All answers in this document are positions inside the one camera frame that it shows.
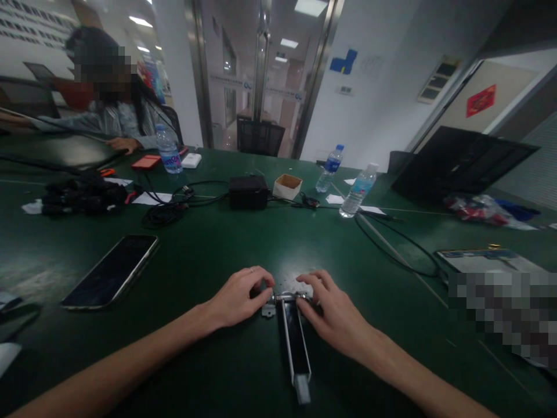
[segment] hand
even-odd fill
[[[387,347],[395,345],[389,337],[367,323],[325,270],[301,275],[296,280],[313,288],[313,302],[320,302],[323,308],[324,315],[320,316],[307,301],[296,301],[317,334],[344,355],[378,372],[377,367],[388,361]]]
[[[110,145],[112,148],[114,148],[116,151],[124,149],[128,150],[128,152],[126,152],[126,155],[130,155],[136,149],[142,147],[139,141],[134,138],[114,138],[108,140],[106,143],[107,145]]]
[[[262,281],[265,281],[267,288],[250,299],[249,291],[259,289]],[[202,308],[209,320],[213,321],[215,329],[233,326],[248,319],[265,305],[273,294],[273,286],[273,276],[264,268],[245,268],[231,275],[222,289]]]

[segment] small cardboard box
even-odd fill
[[[281,199],[294,200],[300,192],[302,187],[302,179],[291,176],[289,174],[282,174],[274,182],[273,196]]]

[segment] red sign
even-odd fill
[[[488,107],[495,104],[495,86],[486,88],[484,91],[473,95],[468,99],[468,104],[466,106],[466,118],[474,116],[476,113],[480,113],[482,110],[486,110]]]

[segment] water bottle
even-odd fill
[[[329,189],[332,179],[335,176],[338,167],[341,165],[343,149],[344,145],[339,144],[337,145],[337,149],[329,154],[325,167],[323,167],[323,174],[321,174],[321,177],[315,185],[315,189],[318,193],[325,193]]]
[[[162,163],[164,168],[170,174],[181,173],[182,161],[180,155],[178,155],[178,147],[176,145],[176,140],[170,132],[167,132],[165,125],[157,124],[157,147],[161,154]]]
[[[351,218],[356,215],[361,202],[370,192],[375,180],[377,179],[377,169],[379,166],[377,164],[368,164],[367,168],[363,170],[354,185],[350,189],[350,194],[342,204],[339,212],[343,218]]]

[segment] plastic bag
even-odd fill
[[[447,209],[453,210],[463,221],[478,221],[495,226],[531,230],[536,229],[524,222],[517,221],[509,212],[497,204],[487,194],[474,197],[452,194],[443,200]]]

